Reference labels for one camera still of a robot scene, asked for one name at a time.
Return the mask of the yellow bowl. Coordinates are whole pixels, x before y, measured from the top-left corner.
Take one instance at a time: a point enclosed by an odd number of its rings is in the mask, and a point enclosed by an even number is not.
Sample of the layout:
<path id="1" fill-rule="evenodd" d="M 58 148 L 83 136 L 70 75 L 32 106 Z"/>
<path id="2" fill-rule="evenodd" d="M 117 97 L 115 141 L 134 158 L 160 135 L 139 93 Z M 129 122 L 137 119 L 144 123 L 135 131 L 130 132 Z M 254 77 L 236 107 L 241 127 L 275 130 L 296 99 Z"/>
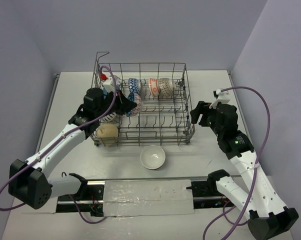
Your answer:
<path id="1" fill-rule="evenodd" d="M 110 147 L 112 144 L 114 144 L 118 135 L 118 128 L 112 123 L 102 124 L 96 130 L 97 140 L 105 147 Z"/>

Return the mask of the plain blue bowl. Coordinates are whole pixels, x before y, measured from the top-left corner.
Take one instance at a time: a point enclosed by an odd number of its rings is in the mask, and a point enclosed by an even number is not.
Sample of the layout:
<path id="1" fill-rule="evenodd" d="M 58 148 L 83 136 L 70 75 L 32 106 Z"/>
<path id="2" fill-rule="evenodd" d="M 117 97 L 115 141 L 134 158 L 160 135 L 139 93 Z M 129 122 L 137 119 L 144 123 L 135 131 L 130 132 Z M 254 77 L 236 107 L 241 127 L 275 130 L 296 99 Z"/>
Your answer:
<path id="1" fill-rule="evenodd" d="M 108 95 L 108 92 L 105 88 L 103 88 L 102 91 L 103 91 L 103 98 L 105 99 Z"/>

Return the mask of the orange floral bowl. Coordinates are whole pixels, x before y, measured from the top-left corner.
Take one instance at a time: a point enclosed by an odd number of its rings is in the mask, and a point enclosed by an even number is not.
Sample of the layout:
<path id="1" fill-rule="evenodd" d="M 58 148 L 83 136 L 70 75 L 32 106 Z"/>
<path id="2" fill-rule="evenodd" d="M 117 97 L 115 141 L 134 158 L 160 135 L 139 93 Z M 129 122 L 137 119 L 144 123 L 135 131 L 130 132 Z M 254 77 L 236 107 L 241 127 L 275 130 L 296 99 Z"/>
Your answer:
<path id="1" fill-rule="evenodd" d="M 159 81 L 156 78 L 149 78 L 148 87 L 150 90 L 150 94 L 153 98 L 157 98 L 161 94 L 161 89 L 159 85 Z"/>

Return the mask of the red patterned bowl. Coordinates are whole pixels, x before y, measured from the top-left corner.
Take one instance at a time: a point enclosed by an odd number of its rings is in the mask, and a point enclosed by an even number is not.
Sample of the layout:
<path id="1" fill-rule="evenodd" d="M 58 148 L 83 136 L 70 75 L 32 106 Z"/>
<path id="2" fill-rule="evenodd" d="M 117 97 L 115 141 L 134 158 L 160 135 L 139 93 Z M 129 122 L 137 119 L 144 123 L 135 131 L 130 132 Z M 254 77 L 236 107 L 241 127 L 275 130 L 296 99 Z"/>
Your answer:
<path id="1" fill-rule="evenodd" d="M 136 79 L 136 78 L 128 79 L 128 90 L 130 93 L 138 94 L 141 97 L 142 87 L 143 85 L 140 79 Z"/>

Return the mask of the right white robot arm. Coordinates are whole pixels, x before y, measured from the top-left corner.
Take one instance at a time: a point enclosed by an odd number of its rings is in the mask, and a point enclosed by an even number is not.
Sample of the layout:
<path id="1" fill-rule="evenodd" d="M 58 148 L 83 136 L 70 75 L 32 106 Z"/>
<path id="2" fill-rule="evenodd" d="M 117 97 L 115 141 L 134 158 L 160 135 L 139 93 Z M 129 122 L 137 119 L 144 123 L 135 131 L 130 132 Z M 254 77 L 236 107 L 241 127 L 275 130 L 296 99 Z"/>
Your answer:
<path id="1" fill-rule="evenodd" d="M 227 197 L 244 211 L 248 228 L 256 240 L 268 240 L 290 230 L 299 218 L 296 209 L 289 208 L 276 193 L 261 165 L 250 139 L 238 129 L 237 108 L 234 105 L 214 106 L 199 101 L 191 110 L 191 122 L 209 127 L 227 159 L 239 172 L 249 192 L 239 187 L 224 169 L 208 175 L 207 186 L 201 191 Z"/>

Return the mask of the grey patterned bowl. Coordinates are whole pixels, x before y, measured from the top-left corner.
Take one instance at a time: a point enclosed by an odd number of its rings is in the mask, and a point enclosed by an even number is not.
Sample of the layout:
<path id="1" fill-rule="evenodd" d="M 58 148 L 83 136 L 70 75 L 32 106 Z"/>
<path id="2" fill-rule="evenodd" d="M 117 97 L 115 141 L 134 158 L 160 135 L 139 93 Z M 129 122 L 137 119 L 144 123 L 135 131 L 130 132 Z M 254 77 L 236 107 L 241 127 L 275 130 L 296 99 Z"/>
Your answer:
<path id="1" fill-rule="evenodd" d="M 165 98 L 170 98 L 175 91 L 175 82 L 170 78 L 160 78 L 158 80 L 160 92 Z"/>

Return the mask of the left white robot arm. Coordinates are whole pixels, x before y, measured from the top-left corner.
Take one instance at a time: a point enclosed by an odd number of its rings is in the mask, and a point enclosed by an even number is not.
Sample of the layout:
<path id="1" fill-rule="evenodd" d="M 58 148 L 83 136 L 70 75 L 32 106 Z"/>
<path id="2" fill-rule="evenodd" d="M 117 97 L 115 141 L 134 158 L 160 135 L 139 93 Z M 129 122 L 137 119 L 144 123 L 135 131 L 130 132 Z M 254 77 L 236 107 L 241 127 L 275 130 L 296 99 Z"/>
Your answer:
<path id="1" fill-rule="evenodd" d="M 79 200 L 85 198 L 88 181 L 84 177 L 70 173 L 52 179 L 52 171 L 70 151 L 93 134 L 101 118 L 112 113 L 124 115 L 136 106 L 121 91 L 104 95 L 100 88 L 88 89 L 83 103 L 57 137 L 28 159 L 17 159 L 11 164 L 8 193 L 35 210 L 54 197 L 72 195 Z"/>

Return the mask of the grey wire dish rack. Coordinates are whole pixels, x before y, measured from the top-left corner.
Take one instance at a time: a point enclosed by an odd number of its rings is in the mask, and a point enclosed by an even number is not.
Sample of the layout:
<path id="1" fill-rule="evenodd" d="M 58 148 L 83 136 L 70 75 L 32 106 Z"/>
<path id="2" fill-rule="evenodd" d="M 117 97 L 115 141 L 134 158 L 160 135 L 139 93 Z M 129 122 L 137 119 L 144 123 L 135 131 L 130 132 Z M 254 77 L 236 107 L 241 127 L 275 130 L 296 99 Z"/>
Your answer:
<path id="1" fill-rule="evenodd" d="M 103 88 L 102 74 L 109 75 L 107 66 L 119 78 L 119 89 L 127 97 L 129 79 L 141 83 L 143 109 L 135 116 L 118 115 L 112 120 L 118 136 L 111 139 L 115 146 L 181 145 L 189 144 L 195 133 L 191 123 L 192 110 L 187 65 L 184 62 L 104 62 L 107 52 L 97 52 L 92 77 L 92 87 Z M 152 96 L 149 79 L 173 81 L 170 96 Z"/>

